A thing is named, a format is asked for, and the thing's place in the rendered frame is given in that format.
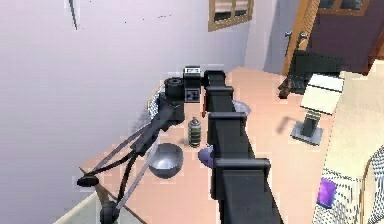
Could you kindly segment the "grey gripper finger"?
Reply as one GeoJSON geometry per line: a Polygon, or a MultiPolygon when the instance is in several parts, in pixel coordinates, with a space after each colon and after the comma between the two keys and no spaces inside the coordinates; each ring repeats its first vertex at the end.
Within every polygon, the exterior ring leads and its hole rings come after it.
{"type": "Polygon", "coordinates": [[[115,224],[115,222],[119,218],[120,210],[123,208],[123,206],[128,201],[129,197],[136,189],[146,170],[149,168],[150,163],[153,161],[156,152],[157,147],[150,146],[148,149],[139,149],[136,146],[132,146],[133,156],[125,168],[124,175],[120,183],[117,201],[108,201],[102,206],[102,209],[100,211],[101,224],[115,224]],[[136,175],[129,189],[126,189],[129,174],[139,155],[147,155],[146,161],[139,173],[136,175]]]}
{"type": "Polygon", "coordinates": [[[99,184],[99,179],[96,177],[96,174],[102,173],[104,171],[110,170],[114,167],[117,167],[126,161],[128,161],[134,154],[133,151],[129,152],[121,159],[107,164],[117,153],[119,153],[123,148],[125,148],[131,141],[136,139],[138,136],[144,133],[147,129],[148,124],[144,125],[128,138],[122,141],[118,146],[116,146],[107,156],[105,156],[91,171],[86,172],[82,177],[77,180],[77,185],[80,187],[93,187],[99,184]]]}

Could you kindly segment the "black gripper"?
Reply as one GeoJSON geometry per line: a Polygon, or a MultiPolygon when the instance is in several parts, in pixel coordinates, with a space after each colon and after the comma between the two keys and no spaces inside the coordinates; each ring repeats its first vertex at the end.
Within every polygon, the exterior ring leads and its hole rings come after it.
{"type": "Polygon", "coordinates": [[[157,98],[158,112],[144,129],[140,137],[130,148],[140,156],[156,140],[160,130],[166,131],[170,126],[184,121],[184,85],[182,78],[168,78],[164,81],[165,91],[157,98]]]}

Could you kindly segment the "white checked chair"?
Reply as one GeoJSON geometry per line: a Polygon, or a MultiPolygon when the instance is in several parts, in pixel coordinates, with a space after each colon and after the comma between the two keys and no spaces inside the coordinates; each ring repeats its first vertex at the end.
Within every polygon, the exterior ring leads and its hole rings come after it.
{"type": "Polygon", "coordinates": [[[364,220],[363,179],[324,168],[322,178],[336,184],[336,194],[330,209],[316,203],[311,224],[384,224],[384,145],[368,160],[368,167],[373,170],[374,190],[367,220],[364,220]]]}
{"type": "Polygon", "coordinates": [[[158,113],[157,100],[159,98],[159,95],[164,92],[165,92],[165,85],[161,84],[149,98],[147,102],[147,112],[150,119],[153,119],[158,113]]]}

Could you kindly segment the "grey green spray can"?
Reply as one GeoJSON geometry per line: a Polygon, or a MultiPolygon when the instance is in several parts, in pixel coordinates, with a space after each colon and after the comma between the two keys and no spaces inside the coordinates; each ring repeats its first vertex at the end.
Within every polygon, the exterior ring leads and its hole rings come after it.
{"type": "Polygon", "coordinates": [[[193,117],[188,123],[188,143],[191,147],[197,148],[201,143],[201,122],[193,117]]]}

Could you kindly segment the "grey metal bowl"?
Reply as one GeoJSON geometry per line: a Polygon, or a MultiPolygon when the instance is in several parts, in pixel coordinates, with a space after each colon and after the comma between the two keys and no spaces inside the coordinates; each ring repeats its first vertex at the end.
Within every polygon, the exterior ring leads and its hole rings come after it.
{"type": "Polygon", "coordinates": [[[182,149],[171,143],[159,144],[149,164],[150,171],[158,178],[169,179],[178,174],[184,162],[182,149]]]}

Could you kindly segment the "purple round cup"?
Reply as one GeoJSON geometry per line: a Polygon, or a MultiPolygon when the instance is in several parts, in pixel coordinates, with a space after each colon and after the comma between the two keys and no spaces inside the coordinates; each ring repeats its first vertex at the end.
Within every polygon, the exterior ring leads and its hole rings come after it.
{"type": "Polygon", "coordinates": [[[212,152],[212,147],[203,148],[198,152],[198,158],[200,162],[208,168],[213,167],[213,158],[211,157],[212,152]]]}

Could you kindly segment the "pale grey bowl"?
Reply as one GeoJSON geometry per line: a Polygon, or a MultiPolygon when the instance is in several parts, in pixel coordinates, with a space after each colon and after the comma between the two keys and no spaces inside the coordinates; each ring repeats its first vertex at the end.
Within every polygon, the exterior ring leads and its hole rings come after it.
{"type": "Polygon", "coordinates": [[[246,116],[251,113],[250,107],[241,101],[233,100],[233,105],[236,112],[244,112],[246,116]]]}

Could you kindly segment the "white box on grey stand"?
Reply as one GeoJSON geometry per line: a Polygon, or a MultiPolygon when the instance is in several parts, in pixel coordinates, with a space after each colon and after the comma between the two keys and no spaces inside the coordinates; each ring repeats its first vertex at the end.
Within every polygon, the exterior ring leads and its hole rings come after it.
{"type": "Polygon", "coordinates": [[[332,115],[343,92],[344,79],[313,74],[304,92],[300,107],[307,110],[303,122],[297,121],[291,137],[318,146],[323,129],[318,126],[321,115],[332,115]]]}

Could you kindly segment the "dark purple room door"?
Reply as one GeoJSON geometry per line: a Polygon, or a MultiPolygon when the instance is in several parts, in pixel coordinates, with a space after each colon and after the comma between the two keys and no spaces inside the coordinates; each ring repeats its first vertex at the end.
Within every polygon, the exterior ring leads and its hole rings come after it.
{"type": "Polygon", "coordinates": [[[343,58],[341,69],[366,75],[384,60],[384,0],[299,0],[282,74],[288,74],[299,33],[308,34],[296,50],[343,58]]]}

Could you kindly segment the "cream sofa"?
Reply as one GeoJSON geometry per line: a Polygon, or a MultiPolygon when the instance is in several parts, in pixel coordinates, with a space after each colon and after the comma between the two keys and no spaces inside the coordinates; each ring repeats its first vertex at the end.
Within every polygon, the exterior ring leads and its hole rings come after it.
{"type": "Polygon", "coordinates": [[[344,73],[324,167],[362,178],[372,155],[384,145],[384,60],[367,76],[344,73]]]}

